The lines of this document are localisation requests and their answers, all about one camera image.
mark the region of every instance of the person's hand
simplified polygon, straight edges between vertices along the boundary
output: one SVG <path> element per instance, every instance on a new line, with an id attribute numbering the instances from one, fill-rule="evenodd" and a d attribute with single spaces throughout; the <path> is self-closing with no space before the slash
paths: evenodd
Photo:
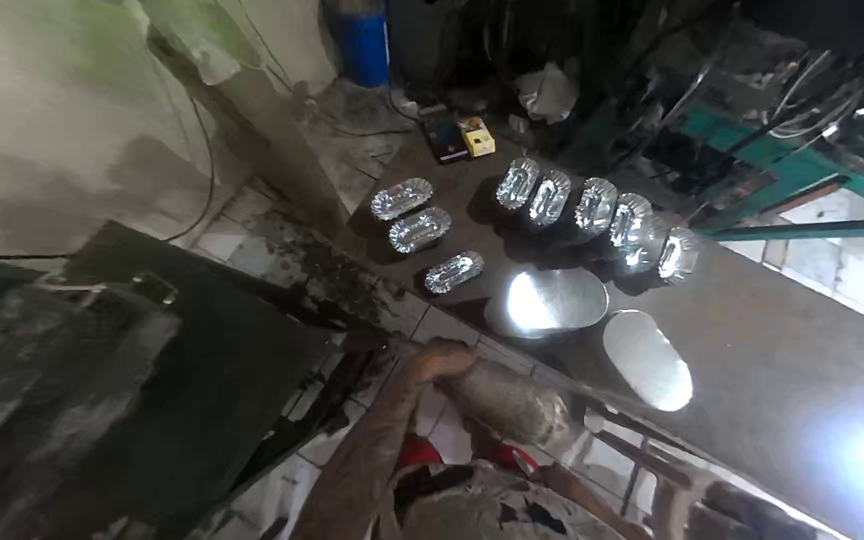
<path id="1" fill-rule="evenodd" d="M 422 381 L 452 377 L 473 367 L 475 350 L 461 341 L 435 338 L 413 357 L 412 365 Z"/>

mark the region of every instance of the aluminum foil tray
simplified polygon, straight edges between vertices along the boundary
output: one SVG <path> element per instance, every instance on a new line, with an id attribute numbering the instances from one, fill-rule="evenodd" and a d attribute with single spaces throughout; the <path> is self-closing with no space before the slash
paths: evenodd
<path id="1" fill-rule="evenodd" d="M 451 225 L 452 216 L 433 206 L 393 223 L 389 229 L 389 242 L 399 253 L 413 253 L 444 235 Z"/>
<path id="2" fill-rule="evenodd" d="M 586 178 L 575 206 L 575 226 L 590 237 L 605 232 L 612 222 L 618 190 L 606 178 Z"/>
<path id="3" fill-rule="evenodd" d="M 539 164 L 528 157 L 517 157 L 509 163 L 509 171 L 495 190 L 495 200 L 502 208 L 514 211 L 522 207 L 539 178 Z"/>
<path id="4" fill-rule="evenodd" d="M 566 207 L 571 190 L 572 180 L 566 173 L 558 170 L 545 173 L 529 206 L 529 220 L 539 227 L 555 223 Z"/>
<path id="5" fill-rule="evenodd" d="M 619 272 L 631 275 L 654 268 L 663 254 L 668 233 L 668 222 L 653 216 L 650 225 L 642 228 L 642 233 L 634 244 L 619 248 L 622 253 L 619 258 Z"/>
<path id="6" fill-rule="evenodd" d="M 688 228 L 670 230 L 658 258 L 658 276 L 668 284 L 684 282 L 699 261 L 699 245 L 699 237 Z"/>
<path id="7" fill-rule="evenodd" d="M 389 221 L 420 207 L 432 198 L 432 184 L 424 178 L 409 178 L 372 197 L 372 215 Z"/>
<path id="8" fill-rule="evenodd" d="M 643 234 L 652 226 L 652 204 L 635 193 L 622 193 L 615 201 L 615 217 L 608 230 L 608 239 L 616 248 L 638 245 Z"/>
<path id="9" fill-rule="evenodd" d="M 482 273 L 485 260 L 475 251 L 462 251 L 436 264 L 425 274 L 425 288 L 434 294 L 445 294 L 455 286 Z"/>

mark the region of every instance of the green metal bar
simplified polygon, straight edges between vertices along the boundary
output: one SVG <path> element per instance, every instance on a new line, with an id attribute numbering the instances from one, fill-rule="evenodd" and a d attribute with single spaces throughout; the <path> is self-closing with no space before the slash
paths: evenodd
<path id="1" fill-rule="evenodd" d="M 685 113 L 685 122 L 679 130 L 691 137 L 702 140 L 717 149 L 727 150 L 748 136 L 754 129 L 738 124 L 724 113 L 696 104 Z M 783 139 L 763 136 L 739 150 L 736 157 L 752 166 L 769 169 L 778 181 L 762 187 L 741 201 L 725 208 L 699 225 L 707 231 L 721 231 L 737 224 L 743 219 L 761 214 L 797 194 L 817 186 L 822 180 L 833 175 L 846 176 L 847 190 L 864 197 L 864 176 L 839 165 L 831 159 L 810 148 L 788 156 L 796 146 Z M 716 184 L 699 195 L 699 200 L 714 200 L 730 185 Z"/>
<path id="2" fill-rule="evenodd" d="M 713 240 L 795 240 L 864 237 L 863 221 L 833 221 L 804 225 L 726 228 L 710 234 Z"/>

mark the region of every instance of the black cable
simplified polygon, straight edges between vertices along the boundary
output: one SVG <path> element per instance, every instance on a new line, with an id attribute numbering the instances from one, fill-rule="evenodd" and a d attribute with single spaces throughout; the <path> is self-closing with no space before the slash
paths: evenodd
<path id="1" fill-rule="evenodd" d="M 285 68 L 282 67 L 282 62 L 280 62 L 279 59 L 276 58 L 276 55 L 272 54 L 272 48 L 269 47 L 269 44 L 265 42 L 265 37 L 262 36 L 262 32 L 258 30 L 256 23 L 253 22 L 252 18 L 249 16 L 249 11 L 246 9 L 245 4 L 242 3 L 242 0 L 238 0 L 238 2 L 239 2 L 239 8 L 242 9 L 242 15 L 244 15 L 246 17 L 246 21 L 248 22 L 248 26 L 250 26 L 252 31 L 255 32 L 255 35 L 258 36 L 258 41 L 260 43 L 262 43 L 263 47 L 265 47 L 265 52 L 269 53 L 269 58 L 271 58 L 271 61 L 274 62 L 275 65 L 278 66 L 278 68 L 282 70 L 282 75 L 280 76 L 279 73 L 276 73 L 275 71 L 273 71 L 269 66 L 266 66 L 266 69 L 268 69 L 269 73 L 271 73 L 271 75 L 273 77 L 278 79 L 278 81 L 280 83 L 285 85 L 285 88 L 289 89 L 289 91 L 291 92 L 292 91 L 292 84 L 290 82 L 287 82 L 287 80 L 289 79 L 289 74 L 285 71 Z"/>
<path id="2" fill-rule="evenodd" d="M 209 140 L 209 130 L 206 129 L 206 122 L 203 121 L 202 114 L 199 112 L 199 105 L 195 102 L 192 94 L 188 91 L 185 93 L 189 96 L 189 102 L 192 103 L 192 112 L 195 113 L 195 118 L 198 120 L 198 127 L 201 128 L 201 136 L 205 140 L 205 150 L 208 151 L 208 196 L 205 197 L 205 207 L 201 209 L 201 214 L 199 214 L 196 220 L 192 222 L 192 225 L 186 227 L 182 232 L 173 234 L 172 236 L 162 240 L 163 242 L 171 242 L 172 240 L 184 237 L 191 233 L 192 230 L 202 223 L 202 220 L 206 219 L 206 216 L 209 215 L 209 208 L 212 206 L 212 197 L 215 195 L 215 156 L 212 154 L 212 143 Z"/>
<path id="3" fill-rule="evenodd" d="M 57 252 L 54 254 L 0 254 L 0 261 L 47 261 L 50 259 L 68 259 L 72 257 L 70 252 Z"/>

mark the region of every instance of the workbench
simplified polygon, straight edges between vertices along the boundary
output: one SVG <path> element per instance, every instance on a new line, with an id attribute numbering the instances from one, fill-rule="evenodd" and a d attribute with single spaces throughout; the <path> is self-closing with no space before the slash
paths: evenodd
<path id="1" fill-rule="evenodd" d="M 497 146 L 490 155 L 439 165 L 415 133 L 378 181 L 375 191 L 411 177 L 432 184 L 432 204 L 452 217 L 435 247 L 397 256 L 389 247 L 389 224 L 369 213 L 372 195 L 338 238 L 343 249 L 379 274 L 486 334 L 491 333 L 482 317 L 486 301 L 530 258 L 528 242 L 523 247 L 500 235 L 482 215 L 488 191 L 522 154 L 507 140 L 499 139 Z M 619 190 L 629 185 L 623 178 L 609 179 Z M 702 244 L 698 267 L 682 285 L 629 296 L 613 282 L 606 284 L 610 312 L 649 313 L 687 362 L 694 395 L 679 411 L 622 399 L 628 389 L 595 352 L 595 327 L 534 341 L 499 339 L 565 372 L 643 425 L 834 530 L 864 540 L 864 476 L 858 469 L 864 442 L 864 315 L 713 241 Z M 421 287 L 426 270 L 467 250 L 482 255 L 483 274 L 429 297 Z"/>

